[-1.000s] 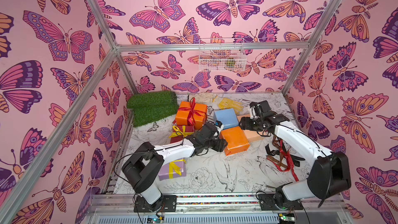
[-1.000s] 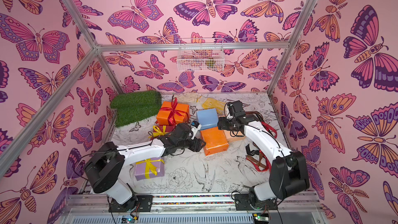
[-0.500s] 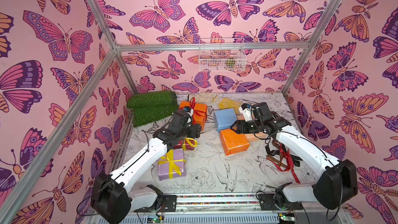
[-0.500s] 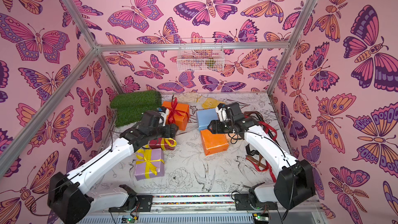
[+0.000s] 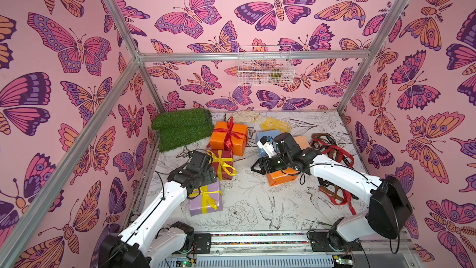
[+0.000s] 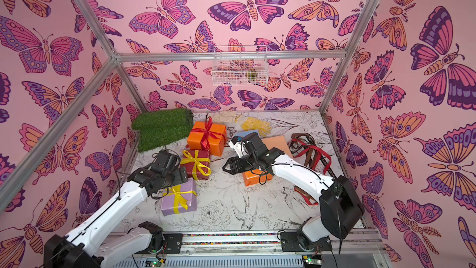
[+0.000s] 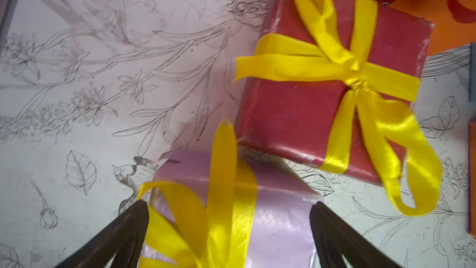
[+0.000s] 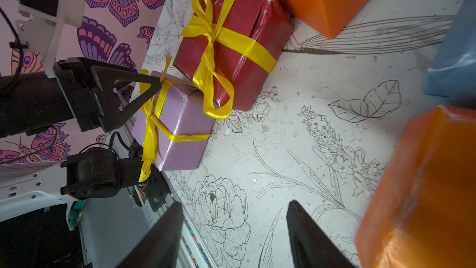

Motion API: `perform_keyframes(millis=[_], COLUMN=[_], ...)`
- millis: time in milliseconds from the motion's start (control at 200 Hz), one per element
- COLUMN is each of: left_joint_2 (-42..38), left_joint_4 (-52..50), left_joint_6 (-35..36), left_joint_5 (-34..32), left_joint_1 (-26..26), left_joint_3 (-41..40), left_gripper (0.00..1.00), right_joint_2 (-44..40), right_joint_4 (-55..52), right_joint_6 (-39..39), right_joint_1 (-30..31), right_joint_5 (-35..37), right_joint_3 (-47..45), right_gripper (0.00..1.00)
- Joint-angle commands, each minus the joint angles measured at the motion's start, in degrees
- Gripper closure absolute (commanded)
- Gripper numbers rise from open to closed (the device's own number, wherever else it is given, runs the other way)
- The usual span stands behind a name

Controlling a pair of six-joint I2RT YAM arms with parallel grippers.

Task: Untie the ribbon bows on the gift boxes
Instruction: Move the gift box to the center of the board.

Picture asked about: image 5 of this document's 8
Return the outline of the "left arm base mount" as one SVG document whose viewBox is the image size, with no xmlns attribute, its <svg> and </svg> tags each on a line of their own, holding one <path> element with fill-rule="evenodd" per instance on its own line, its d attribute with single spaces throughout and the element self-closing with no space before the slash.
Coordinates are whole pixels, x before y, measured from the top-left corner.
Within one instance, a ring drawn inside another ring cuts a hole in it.
<svg viewBox="0 0 476 268">
<path fill-rule="evenodd" d="M 172 244 L 174 253 L 182 254 L 209 254 L 211 251 L 211 233 L 196 233 L 190 225 L 176 222 L 169 228 L 178 234 L 178 239 Z"/>
</svg>

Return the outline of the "brown ribbon bow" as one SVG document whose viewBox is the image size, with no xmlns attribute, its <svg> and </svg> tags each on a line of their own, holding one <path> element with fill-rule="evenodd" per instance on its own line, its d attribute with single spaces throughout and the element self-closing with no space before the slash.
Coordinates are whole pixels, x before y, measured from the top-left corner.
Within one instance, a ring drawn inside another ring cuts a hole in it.
<svg viewBox="0 0 476 268">
<path fill-rule="evenodd" d="M 337 165 L 343 165 L 341 163 L 338 163 L 332 159 L 331 163 Z M 332 177 L 330 174 L 325 174 L 323 177 L 319 177 L 319 184 L 320 184 L 320 189 L 328 195 L 329 199 L 334 205 L 343 205 L 345 203 L 351 202 L 352 201 L 352 196 L 349 192 L 347 192 L 343 186 L 339 186 L 337 184 L 336 178 Z"/>
</svg>

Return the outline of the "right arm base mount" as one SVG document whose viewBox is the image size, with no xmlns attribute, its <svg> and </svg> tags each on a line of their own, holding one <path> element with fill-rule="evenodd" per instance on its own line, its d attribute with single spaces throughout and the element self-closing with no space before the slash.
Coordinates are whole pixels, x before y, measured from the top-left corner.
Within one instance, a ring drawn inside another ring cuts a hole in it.
<svg viewBox="0 0 476 268">
<path fill-rule="evenodd" d="M 337 226 L 342 220 L 343 218 L 337 220 L 326 232 L 323 230 L 309 230 L 306 233 L 313 252 L 340 253 L 346 252 L 348 249 L 350 251 L 363 251 L 358 239 L 351 242 L 345 241 L 343 237 L 337 233 Z"/>
</svg>

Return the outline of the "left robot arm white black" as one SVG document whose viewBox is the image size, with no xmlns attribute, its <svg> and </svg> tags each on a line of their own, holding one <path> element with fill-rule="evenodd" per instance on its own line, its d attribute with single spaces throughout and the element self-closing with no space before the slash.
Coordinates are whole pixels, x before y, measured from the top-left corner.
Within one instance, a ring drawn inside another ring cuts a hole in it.
<svg viewBox="0 0 476 268">
<path fill-rule="evenodd" d="M 195 247 L 193 227 L 176 222 L 164 224 L 182 202 L 205 192 L 203 186 L 218 179 L 210 152 L 194 150 L 189 160 L 171 171 L 162 192 L 121 233 L 108 235 L 99 246 L 100 268 L 152 268 L 175 252 L 189 254 Z"/>
</svg>

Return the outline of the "peach gift box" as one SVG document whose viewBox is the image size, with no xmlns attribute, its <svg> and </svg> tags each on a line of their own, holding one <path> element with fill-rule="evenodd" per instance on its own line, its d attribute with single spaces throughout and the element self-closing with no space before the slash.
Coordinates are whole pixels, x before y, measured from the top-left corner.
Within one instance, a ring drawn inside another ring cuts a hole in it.
<svg viewBox="0 0 476 268">
<path fill-rule="evenodd" d="M 305 150 L 306 148 L 310 148 L 309 141 L 304 135 L 301 136 L 294 136 L 295 142 L 299 145 L 301 150 Z"/>
</svg>

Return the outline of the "black printed ribbon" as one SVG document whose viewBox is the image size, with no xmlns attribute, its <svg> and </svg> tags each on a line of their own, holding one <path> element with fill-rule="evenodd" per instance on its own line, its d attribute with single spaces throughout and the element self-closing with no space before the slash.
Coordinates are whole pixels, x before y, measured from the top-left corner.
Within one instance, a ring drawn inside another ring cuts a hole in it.
<svg viewBox="0 0 476 268">
<path fill-rule="evenodd" d="M 353 168 L 354 157 L 348 151 L 339 147 L 331 134 L 313 134 L 311 146 L 330 159 Z"/>
</svg>

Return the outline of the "light blue gift box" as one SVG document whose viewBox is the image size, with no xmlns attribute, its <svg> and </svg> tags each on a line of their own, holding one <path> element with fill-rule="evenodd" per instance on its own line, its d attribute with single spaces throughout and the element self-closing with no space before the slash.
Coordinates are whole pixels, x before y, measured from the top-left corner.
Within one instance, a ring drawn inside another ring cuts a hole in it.
<svg viewBox="0 0 476 268">
<path fill-rule="evenodd" d="M 261 157 L 271 158 L 278 153 L 275 138 L 279 136 L 279 130 L 259 132 L 256 136 L 256 145 Z"/>
</svg>

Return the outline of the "orange gift box front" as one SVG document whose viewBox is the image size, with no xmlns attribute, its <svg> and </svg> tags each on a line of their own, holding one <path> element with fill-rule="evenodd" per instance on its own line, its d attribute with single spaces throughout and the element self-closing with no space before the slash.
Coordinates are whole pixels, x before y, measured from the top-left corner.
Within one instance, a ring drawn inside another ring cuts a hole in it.
<svg viewBox="0 0 476 268">
<path fill-rule="evenodd" d="M 268 183 L 271 187 L 294 181 L 301 173 L 295 169 L 286 168 L 266 174 Z"/>
</svg>

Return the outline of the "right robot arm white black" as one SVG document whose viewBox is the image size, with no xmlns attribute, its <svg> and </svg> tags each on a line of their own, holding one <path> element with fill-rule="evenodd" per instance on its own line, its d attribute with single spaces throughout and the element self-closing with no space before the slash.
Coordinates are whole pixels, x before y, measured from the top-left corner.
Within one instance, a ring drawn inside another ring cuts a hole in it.
<svg viewBox="0 0 476 268">
<path fill-rule="evenodd" d="M 315 176 L 357 197 L 368 209 L 335 222 L 327 233 L 334 249 L 343 249 L 351 242 L 370 235 L 399 239 L 400 232 L 411 217 L 413 207 L 400 183 L 392 176 L 380 178 L 359 172 L 329 158 L 314 148 L 302 149 L 293 136 L 282 133 L 263 136 L 257 146 L 265 152 L 251 169 L 259 174 L 285 172 Z"/>
</svg>

